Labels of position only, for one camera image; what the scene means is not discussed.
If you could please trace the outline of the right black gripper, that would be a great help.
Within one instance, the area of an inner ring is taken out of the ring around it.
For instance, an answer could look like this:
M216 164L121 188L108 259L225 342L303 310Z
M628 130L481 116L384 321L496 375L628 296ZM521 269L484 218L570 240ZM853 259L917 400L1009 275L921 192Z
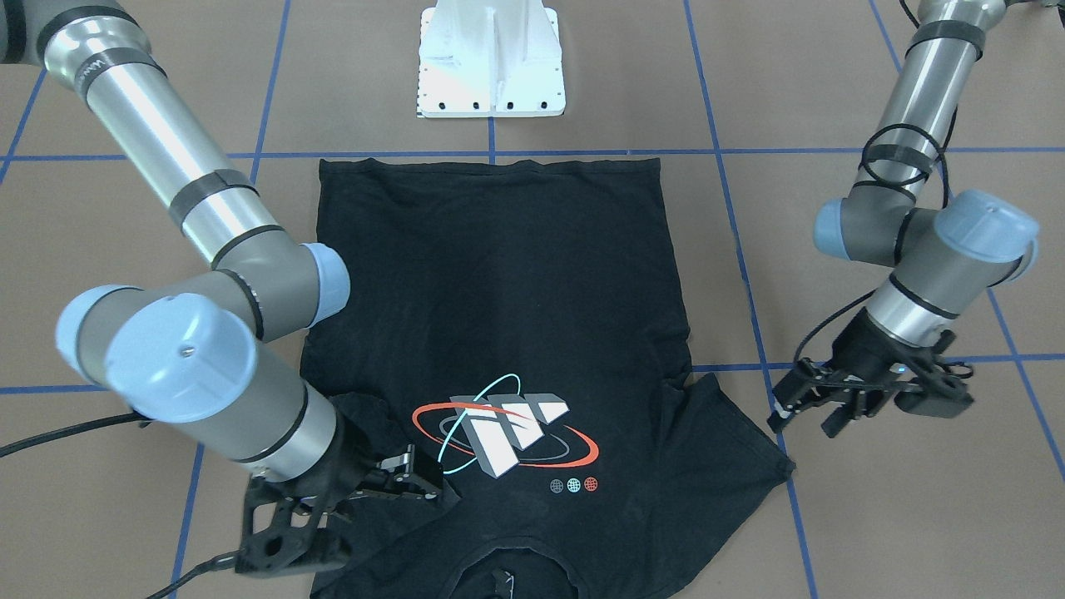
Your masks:
M335 417L335 430L320 458L300 475L263 474L250 479L250 531L255 511L274 505L269 527L290 527L293 512L310 517L313 527L323 514L357 499L409 500L452 507L460 496L448 483L435 487L414 475L416 447L407 446L380 460L370 451L368 436L350 418Z

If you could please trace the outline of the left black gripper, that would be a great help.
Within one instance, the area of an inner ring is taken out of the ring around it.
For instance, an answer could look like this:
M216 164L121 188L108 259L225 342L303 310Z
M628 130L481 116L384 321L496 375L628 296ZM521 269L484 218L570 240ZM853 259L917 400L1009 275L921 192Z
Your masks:
M773 387L767 425L782 433L796 414L837 403L821 424L829 438L836 438L852 421L876 416L895 394L922 390L919 379L901 382L892 371L894 365L904 365L910 350L859 312L830 346L825 382L782 379Z

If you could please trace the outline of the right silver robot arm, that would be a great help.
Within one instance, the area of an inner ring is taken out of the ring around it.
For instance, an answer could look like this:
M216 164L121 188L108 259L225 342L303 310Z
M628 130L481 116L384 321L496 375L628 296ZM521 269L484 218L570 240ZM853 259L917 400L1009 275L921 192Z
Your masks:
M126 1L155 60L297 241L313 238L317 159L421 151L422 1ZM2 440L121 412L82 390L54 345L63 307L103 284L148 289L204 272L197 250L72 92L2 68ZM247 475L168 426L80 433L2 460L2 546L148 543L184 527L229 536Z

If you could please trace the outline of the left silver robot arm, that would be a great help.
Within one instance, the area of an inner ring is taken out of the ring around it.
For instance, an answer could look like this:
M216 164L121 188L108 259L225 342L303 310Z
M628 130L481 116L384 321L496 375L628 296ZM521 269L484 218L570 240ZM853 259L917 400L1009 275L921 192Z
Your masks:
M769 428L826 404L828 437L885 405L954 418L973 405L969 365L949 363L954 323L985 290L1009 284L1038 254L1039 226L986 192L949 190L946 151L963 88L984 56L1007 1L922 1L901 72L874 133L862 148L849 193L822 205L815 247L889 269L884 284L847 310L854 317L816 363L794 363L773 388Z

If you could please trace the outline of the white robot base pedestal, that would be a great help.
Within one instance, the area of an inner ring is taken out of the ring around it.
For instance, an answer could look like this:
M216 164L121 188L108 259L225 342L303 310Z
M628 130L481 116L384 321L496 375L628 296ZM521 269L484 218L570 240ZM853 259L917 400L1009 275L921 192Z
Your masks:
M422 11L416 114L563 115L559 16L541 1L438 1Z

